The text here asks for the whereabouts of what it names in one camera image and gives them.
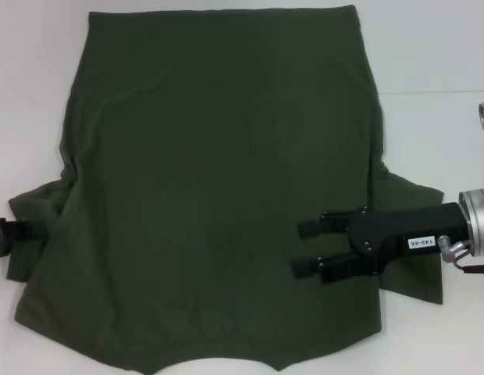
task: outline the shirt sleeve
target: shirt sleeve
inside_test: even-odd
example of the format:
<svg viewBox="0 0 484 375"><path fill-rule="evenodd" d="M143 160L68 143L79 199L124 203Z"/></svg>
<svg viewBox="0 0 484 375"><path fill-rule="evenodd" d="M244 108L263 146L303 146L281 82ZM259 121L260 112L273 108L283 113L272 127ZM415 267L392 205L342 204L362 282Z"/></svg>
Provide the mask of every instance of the shirt sleeve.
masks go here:
<svg viewBox="0 0 484 375"><path fill-rule="evenodd" d="M18 220L41 220L50 233L63 211L70 189L63 181L55 181L19 195L9 201ZM13 243L7 278L27 282L41 257L46 240L16 241Z"/></svg>
<svg viewBox="0 0 484 375"><path fill-rule="evenodd" d="M371 168L371 200L382 211L419 209L442 203L443 193L423 187L390 173L382 162ZM379 277L382 289L443 303L441 256L414 256L389 263Z"/></svg>

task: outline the green t-shirt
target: green t-shirt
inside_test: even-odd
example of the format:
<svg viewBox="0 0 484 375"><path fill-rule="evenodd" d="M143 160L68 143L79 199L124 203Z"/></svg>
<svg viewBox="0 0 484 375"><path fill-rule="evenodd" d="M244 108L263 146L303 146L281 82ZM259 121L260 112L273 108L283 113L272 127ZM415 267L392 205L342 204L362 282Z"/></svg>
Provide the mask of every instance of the green t-shirt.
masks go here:
<svg viewBox="0 0 484 375"><path fill-rule="evenodd" d="M279 370L378 332L379 287L441 303L438 256L292 276L292 257L349 251L343 234L301 241L300 220L441 202L387 171L382 139L352 6L91 13L62 179L10 202L50 231L13 249L16 320L146 374L205 357Z"/></svg>

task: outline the cable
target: cable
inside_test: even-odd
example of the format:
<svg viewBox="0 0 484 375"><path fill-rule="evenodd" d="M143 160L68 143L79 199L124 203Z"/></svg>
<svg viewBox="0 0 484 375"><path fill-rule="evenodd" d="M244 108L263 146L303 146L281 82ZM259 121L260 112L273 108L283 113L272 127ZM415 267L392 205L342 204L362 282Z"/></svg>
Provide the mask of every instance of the cable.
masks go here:
<svg viewBox="0 0 484 375"><path fill-rule="evenodd" d="M463 252L462 254L460 254L455 260L454 260L454 266L456 268L458 268L459 270L461 271L464 271L464 267L463 266L460 266L457 262L459 260L461 260L462 258L464 258L466 255L469 255L469 253L471 252L471 250L466 250L465 252Z"/></svg>

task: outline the black strap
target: black strap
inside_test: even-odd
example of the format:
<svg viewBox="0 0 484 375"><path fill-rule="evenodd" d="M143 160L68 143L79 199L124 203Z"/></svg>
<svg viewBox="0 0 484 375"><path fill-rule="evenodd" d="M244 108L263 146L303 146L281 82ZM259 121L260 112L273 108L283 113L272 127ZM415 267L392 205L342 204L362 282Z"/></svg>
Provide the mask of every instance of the black strap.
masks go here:
<svg viewBox="0 0 484 375"><path fill-rule="evenodd" d="M479 266L464 266L462 267L464 273L484 273L484 264Z"/></svg>
<svg viewBox="0 0 484 375"><path fill-rule="evenodd" d="M29 241L47 237L47 229L41 222L7 221L0 219L0 258L11 252L14 241Z"/></svg>

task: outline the label sticker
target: label sticker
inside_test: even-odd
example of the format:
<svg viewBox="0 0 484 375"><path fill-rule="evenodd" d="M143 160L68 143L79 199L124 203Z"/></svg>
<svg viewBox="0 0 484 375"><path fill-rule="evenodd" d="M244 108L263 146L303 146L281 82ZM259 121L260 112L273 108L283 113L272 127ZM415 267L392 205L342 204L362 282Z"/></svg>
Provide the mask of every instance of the label sticker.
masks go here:
<svg viewBox="0 0 484 375"><path fill-rule="evenodd" d="M408 240L408 248L429 248L436 246L435 236L412 238Z"/></svg>

